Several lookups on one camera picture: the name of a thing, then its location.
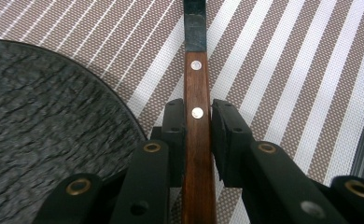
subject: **knife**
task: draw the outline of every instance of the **knife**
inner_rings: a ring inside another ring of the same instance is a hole
[[[216,223],[205,0],[184,0],[186,165],[182,223]]]

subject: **round black plate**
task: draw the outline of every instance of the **round black plate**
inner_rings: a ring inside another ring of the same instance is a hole
[[[64,56],[0,40],[0,222],[30,223],[76,173],[106,179],[145,140],[126,105]]]

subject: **striped tablecloth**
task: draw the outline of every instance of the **striped tablecloth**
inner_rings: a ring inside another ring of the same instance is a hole
[[[182,97],[182,14],[182,0],[0,0],[0,39],[88,67],[149,134]],[[211,97],[312,179],[349,174],[364,126],[364,0],[208,0],[207,28]],[[248,222],[240,193],[217,182],[218,223]]]

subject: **brown wooden handle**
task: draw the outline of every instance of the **brown wooden handle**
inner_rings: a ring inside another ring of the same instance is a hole
[[[214,168],[211,155],[211,116],[206,52],[185,54],[186,172],[182,196],[182,223],[217,222]],[[201,118],[192,110],[200,108]]]

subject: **brass screw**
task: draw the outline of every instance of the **brass screw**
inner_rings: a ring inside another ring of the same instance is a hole
[[[345,187],[357,196],[364,198],[364,184],[357,180],[348,180]]]
[[[66,187],[66,192],[70,195],[79,195],[86,191],[88,191],[91,187],[90,180],[86,178],[80,178],[70,183],[68,187]]]
[[[144,146],[146,152],[157,152],[161,149],[161,146],[157,143],[148,143]]]
[[[270,145],[267,143],[259,144],[258,149],[260,149],[266,153],[274,153],[277,150],[273,145]]]

